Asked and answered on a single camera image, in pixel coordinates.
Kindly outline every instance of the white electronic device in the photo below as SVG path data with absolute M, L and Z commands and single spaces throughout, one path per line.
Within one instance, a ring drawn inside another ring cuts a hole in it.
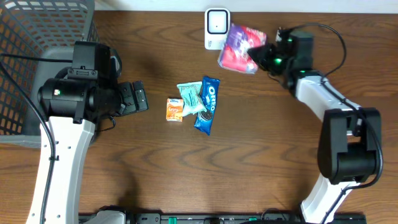
M 205 48 L 221 50 L 231 24 L 231 14 L 224 8 L 210 8 L 205 12 Z

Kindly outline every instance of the white wall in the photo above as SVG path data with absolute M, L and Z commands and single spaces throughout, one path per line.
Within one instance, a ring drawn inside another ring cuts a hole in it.
M 398 13 L 398 0 L 95 0 L 96 10 Z

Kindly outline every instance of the brown wood grain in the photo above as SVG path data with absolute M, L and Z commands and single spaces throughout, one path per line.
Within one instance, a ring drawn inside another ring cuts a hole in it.
M 341 32 L 348 57 L 330 80 L 345 96 L 382 114 L 384 175 L 352 192 L 341 212 L 363 212 L 368 223 L 396 223 L 398 212 L 398 16 L 369 14 L 233 13 L 237 24 L 274 41 L 279 26 L 322 22 Z M 123 60 L 120 82 L 143 80 L 149 111 L 117 118 L 88 150 L 80 212 L 118 204 L 165 213 L 260 213 L 297 208 L 319 171 L 321 122 L 264 72 L 223 70 L 204 48 L 203 13 L 95 12 L 101 41 Z M 342 50 L 326 30 L 316 35 L 315 68 L 337 66 Z M 219 78 L 211 136 L 165 120 L 176 84 Z M 24 223 L 40 151 L 0 145 L 0 223 Z

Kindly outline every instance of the snack package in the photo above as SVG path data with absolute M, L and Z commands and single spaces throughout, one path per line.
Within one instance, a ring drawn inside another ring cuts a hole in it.
M 231 24 L 218 64 L 221 68 L 254 74 L 258 66 L 248 55 L 248 49 L 266 44 L 266 39 L 263 32 Z
M 182 116 L 206 110 L 199 96 L 201 82 L 178 84 L 177 88 L 180 90 L 181 98 L 184 100 Z
M 214 113 L 217 107 L 217 93 L 220 80 L 215 78 L 203 77 L 203 90 L 201 98 L 206 106 L 206 110 L 199 112 L 195 122 L 195 128 L 210 135 L 211 124 L 213 123 Z
M 182 121 L 182 106 L 184 101 L 182 99 L 167 99 L 167 121 Z

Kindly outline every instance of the cable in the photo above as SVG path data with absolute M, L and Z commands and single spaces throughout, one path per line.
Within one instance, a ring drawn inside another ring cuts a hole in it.
M 114 127 L 116 127 L 116 120 L 114 119 L 114 117 L 112 117 L 111 115 L 109 115 L 108 118 L 112 121 L 113 126 L 110 127 L 110 128 L 106 128 L 106 129 L 104 129 L 104 130 L 96 131 L 97 133 L 98 133 L 98 132 L 102 132 L 102 131 L 109 131 L 110 129 L 114 129 Z
M 341 46 L 343 47 L 343 59 L 342 59 L 341 63 L 340 63 L 336 68 L 334 68 L 333 70 L 330 70 L 329 72 L 327 72 L 326 74 L 324 74 L 324 76 L 327 77 L 328 75 L 330 75 L 330 74 L 332 74 L 333 72 L 337 71 L 339 68 L 341 68 L 341 67 L 344 65 L 344 63 L 345 63 L 345 61 L 346 61 L 346 57 L 347 57 L 347 48 L 346 48 L 346 44 L 345 44 L 345 42 L 344 42 L 343 37 L 339 34 L 339 32 L 337 32 L 337 30 L 333 29 L 332 27 L 330 27 L 330 26 L 328 26 L 328 25 L 320 24 L 320 23 L 317 23 L 317 22 L 309 22 L 309 23 L 307 23 L 307 24 L 303 24 L 303 25 L 300 25 L 300 26 L 296 26 L 296 27 L 289 28 L 288 30 L 289 30 L 289 31 L 293 31 L 293 30 L 295 30 L 295 29 L 301 29 L 301 28 L 309 27 L 309 26 L 323 27 L 323 28 L 326 28 L 326 29 L 329 29 L 329 30 L 333 31 L 333 32 L 337 35 L 337 37 L 340 39 Z
M 41 61 L 41 62 L 72 62 L 71 60 L 57 60 L 57 59 L 46 59 L 46 58 L 34 58 L 34 57 L 26 57 L 26 56 L 21 56 L 21 55 L 12 55 L 12 54 L 0 54 L 0 56 L 3 57 L 14 57 L 14 58 L 21 58 L 21 59 L 27 59 L 27 60 L 36 60 L 36 61 Z M 42 208 L 40 211 L 40 223 L 44 224 L 45 222 L 45 211 L 47 208 L 47 200 L 49 197 L 49 190 L 50 190 L 50 185 L 51 185 L 51 180 L 52 180 L 52 174 L 54 170 L 54 165 L 55 161 L 58 160 L 58 158 L 55 157 L 55 141 L 53 136 L 51 135 L 49 127 L 45 123 L 45 119 L 43 116 L 40 114 L 39 110 L 36 108 L 36 106 L 33 104 L 33 102 L 30 100 L 30 98 L 26 95 L 26 93 L 22 90 L 22 88 L 18 85 L 17 82 L 12 79 L 10 74 L 8 74 L 7 70 L 3 67 L 1 61 L 0 61 L 0 70 L 4 73 L 4 76 L 15 86 L 15 88 L 21 93 L 23 99 L 27 102 L 27 104 L 32 108 L 33 112 L 36 114 L 37 118 L 39 119 L 40 123 L 42 124 L 44 131 L 49 139 L 50 142 L 50 149 L 51 149 L 51 155 L 50 155 L 50 165 L 49 165 L 49 173 L 47 174 L 47 180 L 45 183 L 45 188 L 44 188 L 44 194 L 43 194 L 43 202 L 42 202 Z
M 311 23 L 308 23 L 308 24 L 292 27 L 292 28 L 290 28 L 288 30 L 292 31 L 292 30 L 295 30 L 295 29 L 301 29 L 301 28 L 308 27 L 308 26 L 319 26 L 319 27 L 327 28 L 327 29 L 333 31 L 338 36 L 338 38 L 340 39 L 341 46 L 343 47 L 343 59 L 342 59 L 341 63 L 336 68 L 334 68 L 333 70 L 331 70 L 328 73 L 324 74 L 322 76 L 320 82 L 321 82 L 322 86 L 330 94 L 332 94 L 342 104 L 344 104 L 347 107 L 351 108 L 357 114 L 357 116 L 364 122 L 364 125 L 369 128 L 370 133 L 372 135 L 372 138 L 374 139 L 374 142 L 376 143 L 376 149 L 377 149 L 376 151 L 377 151 L 377 155 L 379 157 L 379 169 L 377 170 L 376 176 L 373 178 L 373 180 L 370 181 L 367 184 L 361 184 L 361 185 L 358 185 L 358 186 L 345 187 L 344 189 L 342 189 L 340 194 L 339 194 L 339 196 L 337 197 L 337 199 L 333 202 L 332 206 L 329 208 L 329 210 L 326 212 L 325 216 L 323 217 L 323 219 L 321 221 L 321 224 L 324 224 L 326 222 L 326 219 L 329 217 L 329 215 L 332 213 L 332 211 L 335 209 L 335 207 L 337 206 L 337 204 L 339 203 L 341 198 L 347 193 L 348 190 L 364 189 L 366 187 L 371 187 L 371 186 L 373 186 L 375 183 L 377 183 L 379 181 L 380 176 L 382 174 L 382 170 L 383 170 L 383 155 L 382 155 L 381 143 L 379 142 L 379 140 L 377 138 L 376 132 L 375 132 L 374 128 L 369 124 L 369 121 L 365 118 L 365 116 L 360 111 L 358 111 L 358 109 L 356 109 L 352 104 L 348 103 L 346 98 L 341 98 L 340 96 L 338 96 L 335 92 L 333 92 L 330 88 L 328 88 L 326 86 L 326 82 L 327 81 L 325 81 L 325 78 L 328 75 L 332 74 L 333 72 L 337 71 L 345 63 L 345 60 L 346 60 L 346 57 L 347 57 L 347 48 L 346 48 L 346 44 L 344 42 L 343 37 L 339 34 L 339 32 L 334 30 L 332 27 L 330 27 L 328 25 L 320 24 L 320 23 L 317 23 L 317 22 L 311 22 Z
M 282 217 L 284 218 L 284 221 L 287 221 L 285 215 L 278 209 L 278 208 L 268 208 L 267 210 L 265 210 L 262 214 L 261 214 L 261 220 L 265 219 L 265 214 L 269 213 L 269 211 L 271 210 L 275 210 L 277 212 L 280 213 L 280 215 L 282 215 Z

